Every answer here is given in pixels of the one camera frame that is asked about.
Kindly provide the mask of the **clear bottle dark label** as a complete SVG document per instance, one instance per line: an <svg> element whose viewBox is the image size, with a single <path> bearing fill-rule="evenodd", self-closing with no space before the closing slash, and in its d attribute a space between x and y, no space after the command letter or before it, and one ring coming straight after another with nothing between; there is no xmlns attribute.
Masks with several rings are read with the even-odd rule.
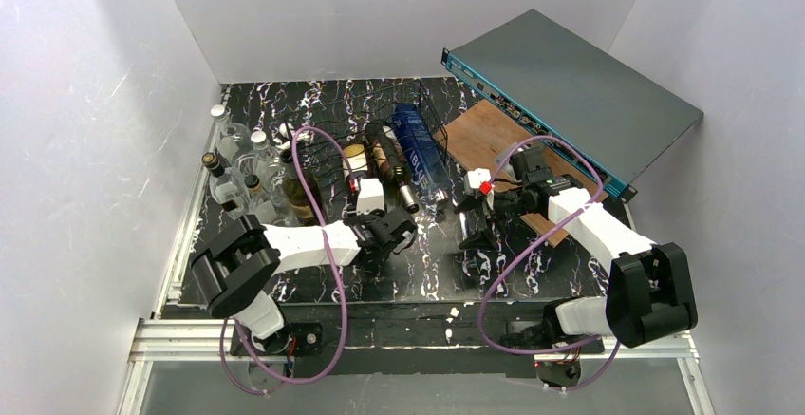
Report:
<svg viewBox="0 0 805 415"><path fill-rule="evenodd" d="M252 132L250 140L253 145L253 173L266 188L271 189L284 173L279 153L270 145L268 135L262 130Z"/></svg>

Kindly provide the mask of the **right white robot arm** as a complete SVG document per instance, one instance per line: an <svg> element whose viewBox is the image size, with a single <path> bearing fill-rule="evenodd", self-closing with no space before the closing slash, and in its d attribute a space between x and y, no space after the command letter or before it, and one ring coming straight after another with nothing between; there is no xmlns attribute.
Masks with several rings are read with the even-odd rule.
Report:
<svg viewBox="0 0 805 415"><path fill-rule="evenodd" d="M549 303L539 323L502 336L502 348L567 350L571 341L587 344L593 336L612 336L636 348L697 326L688 260L680 246L637 234L593 200L575 177L554 173L534 147L514 153L510 163L514 186L504 192L495 191L488 169L467 172L455 210L480 210L487 218L545 216L604 267L608 288L603 296Z"/></svg>

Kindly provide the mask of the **dark wine bottle gold cap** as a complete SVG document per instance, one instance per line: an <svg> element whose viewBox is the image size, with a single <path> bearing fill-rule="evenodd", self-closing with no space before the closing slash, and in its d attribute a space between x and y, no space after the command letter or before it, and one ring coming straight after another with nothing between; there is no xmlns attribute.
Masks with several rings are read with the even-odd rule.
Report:
<svg viewBox="0 0 805 415"><path fill-rule="evenodd" d="M343 173L351 192L360 190L363 179L370 177L370 169L366 157L365 146L361 142L353 142L343 148L345 159L342 160Z"/></svg>

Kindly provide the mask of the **clear bottle gold label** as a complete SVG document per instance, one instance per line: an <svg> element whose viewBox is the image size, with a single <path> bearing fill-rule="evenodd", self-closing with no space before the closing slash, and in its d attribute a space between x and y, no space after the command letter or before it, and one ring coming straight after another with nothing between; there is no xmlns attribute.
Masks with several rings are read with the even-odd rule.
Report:
<svg viewBox="0 0 805 415"><path fill-rule="evenodd" d="M249 193L243 178L232 167L225 166L216 153L206 152L201 162L209 172L212 198L232 219L238 219L248 210Z"/></svg>

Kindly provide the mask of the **dark wine bottle silver cap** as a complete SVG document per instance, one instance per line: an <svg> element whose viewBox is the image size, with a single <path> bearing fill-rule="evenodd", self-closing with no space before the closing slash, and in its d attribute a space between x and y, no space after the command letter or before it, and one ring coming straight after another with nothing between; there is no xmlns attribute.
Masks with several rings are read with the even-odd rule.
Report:
<svg viewBox="0 0 805 415"><path fill-rule="evenodd" d="M282 190L288 199L290 210L296 216L301 226L316 226L320 222L315 215L313 205L317 205L324 216L326 209L323 205L320 189L315 177L312 173L301 165L304 181L307 183L308 189L313 196L310 200L305 188L303 187L302 180L300 179L296 167L293 162L292 153L289 149L284 149L280 153L280 161L285 167L285 173L282 180Z"/></svg>

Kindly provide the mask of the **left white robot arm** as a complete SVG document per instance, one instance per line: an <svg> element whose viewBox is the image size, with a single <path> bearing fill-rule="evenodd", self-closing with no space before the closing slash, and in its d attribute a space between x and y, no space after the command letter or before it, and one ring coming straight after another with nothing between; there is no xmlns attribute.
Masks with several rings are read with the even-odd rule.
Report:
<svg viewBox="0 0 805 415"><path fill-rule="evenodd" d="M190 260L206 311L232 318L265 340L285 318L265 287L277 274L383 261L413 241L418 227L404 209L359 214L324 227L280 227L245 215L214 236Z"/></svg>

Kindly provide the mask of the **clear bottle brown neck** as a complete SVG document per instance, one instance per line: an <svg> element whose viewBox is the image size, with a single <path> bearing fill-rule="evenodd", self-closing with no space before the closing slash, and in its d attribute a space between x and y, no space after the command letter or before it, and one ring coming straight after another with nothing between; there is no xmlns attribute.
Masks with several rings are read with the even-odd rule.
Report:
<svg viewBox="0 0 805 415"><path fill-rule="evenodd" d="M250 195L249 214L255 215L262 224L290 226L290 207L283 194L267 187L256 174L248 175L245 185Z"/></svg>

